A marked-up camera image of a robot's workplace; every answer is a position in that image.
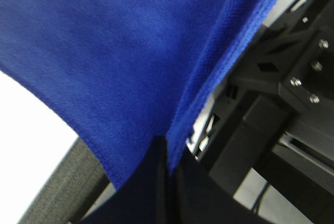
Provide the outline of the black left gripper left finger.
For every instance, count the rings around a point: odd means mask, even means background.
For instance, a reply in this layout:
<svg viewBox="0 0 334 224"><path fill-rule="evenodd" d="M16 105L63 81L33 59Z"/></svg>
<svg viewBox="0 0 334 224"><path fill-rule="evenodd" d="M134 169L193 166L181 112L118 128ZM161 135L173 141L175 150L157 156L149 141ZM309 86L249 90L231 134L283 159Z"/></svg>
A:
<svg viewBox="0 0 334 224"><path fill-rule="evenodd" d="M170 223L166 140L155 136L124 185L79 223Z"/></svg>

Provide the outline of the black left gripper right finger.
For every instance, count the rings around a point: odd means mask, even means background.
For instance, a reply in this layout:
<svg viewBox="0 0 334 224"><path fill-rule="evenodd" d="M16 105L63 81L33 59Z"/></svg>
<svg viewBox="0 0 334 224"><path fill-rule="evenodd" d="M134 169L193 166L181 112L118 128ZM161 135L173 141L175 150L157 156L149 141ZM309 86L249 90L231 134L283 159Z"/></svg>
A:
<svg viewBox="0 0 334 224"><path fill-rule="evenodd" d="M179 223L261 223L204 171L193 156L183 156L175 170Z"/></svg>

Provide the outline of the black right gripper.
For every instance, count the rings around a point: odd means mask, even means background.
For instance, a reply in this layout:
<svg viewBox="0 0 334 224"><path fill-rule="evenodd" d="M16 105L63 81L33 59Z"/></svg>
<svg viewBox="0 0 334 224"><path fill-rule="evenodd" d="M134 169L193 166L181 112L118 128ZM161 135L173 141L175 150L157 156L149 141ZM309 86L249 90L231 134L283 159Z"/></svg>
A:
<svg viewBox="0 0 334 224"><path fill-rule="evenodd" d="M193 156L267 223L266 192L333 223L333 0L294 0L214 92Z"/></svg>

